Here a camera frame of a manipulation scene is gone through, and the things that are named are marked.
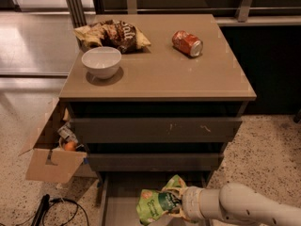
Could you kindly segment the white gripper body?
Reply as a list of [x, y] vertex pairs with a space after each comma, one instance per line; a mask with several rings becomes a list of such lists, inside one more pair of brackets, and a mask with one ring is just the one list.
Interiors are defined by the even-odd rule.
[[200, 221], [204, 219], [201, 214], [199, 197], [202, 188], [189, 186], [182, 194], [182, 211], [190, 221]]

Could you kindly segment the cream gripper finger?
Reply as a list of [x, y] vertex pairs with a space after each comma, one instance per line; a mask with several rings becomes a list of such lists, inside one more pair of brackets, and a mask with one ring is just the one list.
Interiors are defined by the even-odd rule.
[[177, 212], [169, 212], [168, 215], [170, 217], [173, 217], [173, 218], [182, 218], [182, 219], [186, 219], [186, 215], [185, 213], [183, 212], [182, 209], [180, 209], [179, 211]]
[[181, 201], [188, 187], [164, 187], [162, 192], [167, 194], [171, 200]]

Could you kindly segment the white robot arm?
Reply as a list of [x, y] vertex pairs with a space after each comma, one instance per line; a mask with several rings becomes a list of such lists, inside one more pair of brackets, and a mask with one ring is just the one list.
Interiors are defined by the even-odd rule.
[[165, 187], [164, 191], [181, 201], [180, 216], [187, 220], [215, 219], [241, 226], [301, 226], [300, 208], [275, 202], [239, 183], [227, 183], [220, 189], [187, 186]]

